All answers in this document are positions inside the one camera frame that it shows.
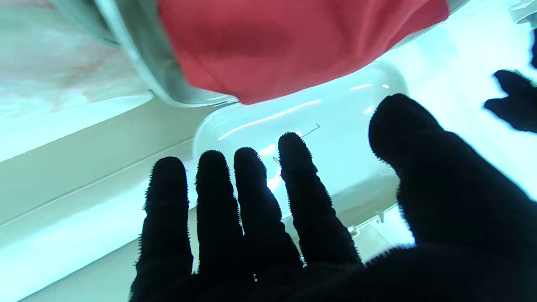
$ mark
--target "red fabric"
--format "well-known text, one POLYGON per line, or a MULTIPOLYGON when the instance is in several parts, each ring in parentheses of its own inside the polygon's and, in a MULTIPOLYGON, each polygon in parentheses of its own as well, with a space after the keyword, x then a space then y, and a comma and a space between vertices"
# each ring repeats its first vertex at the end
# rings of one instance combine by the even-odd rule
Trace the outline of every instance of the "red fabric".
POLYGON ((350 74, 449 15, 446 0, 157 1, 187 80, 244 104, 350 74))

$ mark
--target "finger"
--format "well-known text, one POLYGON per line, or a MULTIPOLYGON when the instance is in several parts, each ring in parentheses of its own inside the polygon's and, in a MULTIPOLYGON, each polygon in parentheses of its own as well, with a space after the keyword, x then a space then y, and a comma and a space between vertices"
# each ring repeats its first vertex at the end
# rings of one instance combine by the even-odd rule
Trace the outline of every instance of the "finger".
POLYGON ((278 148, 281 177, 306 263, 360 263, 354 241, 336 217, 306 144, 295 133, 287 133, 280 138, 278 148))
POLYGON ((375 115, 382 118, 372 119, 369 123, 369 144, 377 157, 392 166, 397 165, 403 155, 412 152, 405 143, 406 138, 420 132, 443 130, 425 108, 403 94, 385 98, 375 115))
POLYGON ((369 137, 373 152, 401 179, 397 199, 416 244, 462 246, 534 262, 537 204, 454 133, 436 127, 420 131, 413 120, 424 117, 396 101, 387 98, 379 105, 369 137), (381 129, 397 129, 397 135, 381 129))
POLYGON ((199 273, 205 276, 253 279, 244 263, 242 228, 223 154, 202 154, 196 175, 198 192, 199 273))
POLYGON ((244 237, 256 276, 280 265, 303 267, 299 251, 281 222, 280 206, 266 185, 266 168, 257 152, 239 149, 234 168, 244 237))
POLYGON ((498 79, 498 83, 510 96, 519 96, 531 98, 535 90, 531 82, 523 76, 508 70, 498 70, 494 73, 494 77, 498 79))
POLYGON ((147 216, 131 301, 144 301, 177 277, 192 273, 186 172, 179 159, 166 157, 157 161, 151 172, 144 209, 147 216))

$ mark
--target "white surface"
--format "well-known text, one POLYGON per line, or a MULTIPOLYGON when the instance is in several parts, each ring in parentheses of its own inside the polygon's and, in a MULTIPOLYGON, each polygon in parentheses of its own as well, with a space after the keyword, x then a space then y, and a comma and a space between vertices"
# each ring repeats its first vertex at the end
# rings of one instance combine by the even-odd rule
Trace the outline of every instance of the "white surface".
POLYGON ((0 132, 0 141, 9 144, 9 148, 0 148, 0 162, 118 116, 151 99, 153 94, 146 92, 50 114, 19 118, 0 117, 0 128, 9 129, 0 132))
MULTIPOLYGON (((279 137, 289 131, 304 136, 319 176, 331 195, 372 177, 394 174, 372 153, 367 129, 376 106, 385 97, 397 93, 407 93, 397 68, 376 62, 351 75, 292 95, 255 105, 225 107, 212 113, 198 128, 194 158, 216 149, 232 167, 237 149, 254 148, 267 168, 267 185, 286 216, 290 214, 287 192, 281 181, 280 166, 274 160, 279 157, 279 137)), ((385 188, 379 188, 380 195, 384 192, 381 189, 385 188)), ((334 202, 336 211, 339 206, 334 202)))

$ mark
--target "black glove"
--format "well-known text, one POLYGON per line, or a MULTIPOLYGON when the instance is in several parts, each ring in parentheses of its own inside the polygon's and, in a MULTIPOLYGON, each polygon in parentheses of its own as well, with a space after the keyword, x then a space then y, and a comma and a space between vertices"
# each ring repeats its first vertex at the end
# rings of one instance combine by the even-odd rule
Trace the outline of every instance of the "black glove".
MULTIPOLYGON (((535 38, 531 65, 537 68, 537 30, 533 33, 535 38)), ((509 70, 499 70, 494 76, 508 96, 490 99, 484 107, 516 130, 537 133, 537 89, 531 81, 509 70)))
MULTIPOLYGON (((361 267, 354 241, 336 218, 302 139, 285 134, 279 140, 279 152, 281 177, 306 264, 361 267)), ((240 214, 224 156, 208 151, 200 158, 196 176, 200 264, 198 273, 192 275, 185 168, 175 157, 155 164, 131 301, 238 301, 282 280, 287 280, 288 287, 296 285, 303 263, 266 186, 265 166, 253 149, 242 148, 235 154, 234 168, 240 214), (275 283, 263 283, 274 279, 273 275, 275 283)), ((277 299, 291 290, 280 285, 265 292, 277 299)))

